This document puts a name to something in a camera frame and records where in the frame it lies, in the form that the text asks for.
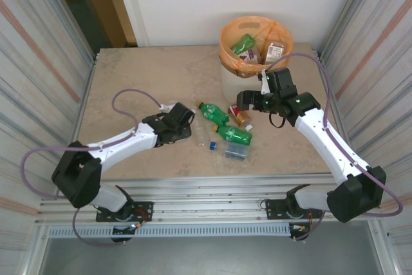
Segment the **white bin with orange bag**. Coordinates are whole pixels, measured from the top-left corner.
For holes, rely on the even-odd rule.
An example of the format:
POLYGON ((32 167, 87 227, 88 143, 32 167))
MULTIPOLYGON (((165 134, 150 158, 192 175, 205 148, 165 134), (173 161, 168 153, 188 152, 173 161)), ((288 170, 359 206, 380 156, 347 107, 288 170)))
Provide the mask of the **white bin with orange bag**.
POLYGON ((240 59, 231 48, 249 33, 256 43, 254 48, 265 58, 268 45, 277 41, 285 46, 283 55, 291 54, 294 50, 294 41, 290 31, 281 23, 261 16, 244 16, 228 22, 220 32, 219 57, 231 68, 247 73, 260 73, 267 68, 266 64, 252 64, 240 59))

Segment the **brown packing tape strip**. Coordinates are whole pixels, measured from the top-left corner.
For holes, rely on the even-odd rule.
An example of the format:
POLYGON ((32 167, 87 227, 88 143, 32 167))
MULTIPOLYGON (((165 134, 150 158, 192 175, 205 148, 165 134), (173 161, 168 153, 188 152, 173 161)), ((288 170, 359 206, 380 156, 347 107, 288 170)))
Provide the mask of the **brown packing tape strip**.
POLYGON ((231 74, 233 74, 237 77, 240 77, 242 79, 251 78, 251 77, 254 77, 256 75, 255 73, 247 73, 247 72, 244 72, 244 71, 241 71, 241 70, 238 70, 238 69, 231 68, 229 65, 225 64, 222 60, 220 60, 220 62, 221 62, 221 65, 228 72, 230 72, 231 74))

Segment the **clear square bottle green-white label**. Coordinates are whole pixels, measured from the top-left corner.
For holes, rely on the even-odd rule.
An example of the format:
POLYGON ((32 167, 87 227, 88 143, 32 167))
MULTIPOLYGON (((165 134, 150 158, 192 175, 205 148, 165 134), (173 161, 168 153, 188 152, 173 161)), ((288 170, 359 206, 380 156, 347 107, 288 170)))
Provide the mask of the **clear square bottle green-white label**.
POLYGON ((274 41, 268 45, 267 52, 265 54, 264 64, 272 64, 282 57, 285 46, 283 43, 274 41))

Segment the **clear bottle white cap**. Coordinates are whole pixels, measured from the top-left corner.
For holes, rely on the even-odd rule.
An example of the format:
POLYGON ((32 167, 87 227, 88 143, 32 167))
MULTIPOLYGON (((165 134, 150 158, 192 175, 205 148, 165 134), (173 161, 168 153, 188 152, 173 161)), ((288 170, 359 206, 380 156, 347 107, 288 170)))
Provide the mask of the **clear bottle white cap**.
POLYGON ((205 130, 205 125, 203 120, 199 115, 196 115, 193 120, 194 133, 196 135, 197 143, 199 146, 206 146, 208 135, 205 130))

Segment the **clear bottle grey-blue label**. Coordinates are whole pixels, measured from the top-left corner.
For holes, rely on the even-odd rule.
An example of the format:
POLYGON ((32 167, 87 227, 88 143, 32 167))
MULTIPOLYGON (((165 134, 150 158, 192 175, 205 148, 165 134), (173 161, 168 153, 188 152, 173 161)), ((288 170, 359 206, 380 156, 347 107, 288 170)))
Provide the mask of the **clear bottle grey-blue label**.
POLYGON ((221 141, 211 142, 209 149, 225 158, 244 161, 248 157, 249 146, 235 142, 221 141))

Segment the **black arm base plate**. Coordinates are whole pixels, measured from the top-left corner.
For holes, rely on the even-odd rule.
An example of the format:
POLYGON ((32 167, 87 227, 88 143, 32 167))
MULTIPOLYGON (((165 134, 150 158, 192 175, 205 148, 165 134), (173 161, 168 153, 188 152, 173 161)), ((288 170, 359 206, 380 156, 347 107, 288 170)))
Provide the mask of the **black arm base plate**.
POLYGON ((127 202, 118 212, 98 207, 97 222, 150 222, 153 216, 152 202, 127 202))
POLYGON ((260 206, 266 211, 268 220, 309 220, 318 219, 322 215, 322 211, 317 209, 290 207, 285 199, 264 199, 260 206))

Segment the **aluminium rail frame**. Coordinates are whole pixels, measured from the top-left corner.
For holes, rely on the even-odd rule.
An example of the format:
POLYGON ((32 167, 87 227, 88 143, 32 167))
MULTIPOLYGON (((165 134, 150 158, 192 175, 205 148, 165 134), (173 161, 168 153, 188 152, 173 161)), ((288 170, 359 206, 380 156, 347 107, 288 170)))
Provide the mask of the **aluminium rail frame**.
POLYGON ((284 198, 301 184, 329 191, 336 186, 327 174, 103 180, 103 184, 119 185, 136 201, 153 202, 153 223, 265 221, 266 198, 284 198))

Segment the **white ribbed plastic bin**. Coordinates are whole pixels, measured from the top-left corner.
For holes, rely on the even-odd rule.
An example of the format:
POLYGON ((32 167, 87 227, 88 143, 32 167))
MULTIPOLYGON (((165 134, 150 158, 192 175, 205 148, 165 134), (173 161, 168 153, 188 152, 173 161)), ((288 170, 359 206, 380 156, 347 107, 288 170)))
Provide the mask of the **white ribbed plastic bin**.
POLYGON ((254 77, 242 79, 231 74, 221 65, 221 83, 225 98, 230 103, 235 103, 241 91, 253 90, 261 94, 261 72, 255 74, 254 77))

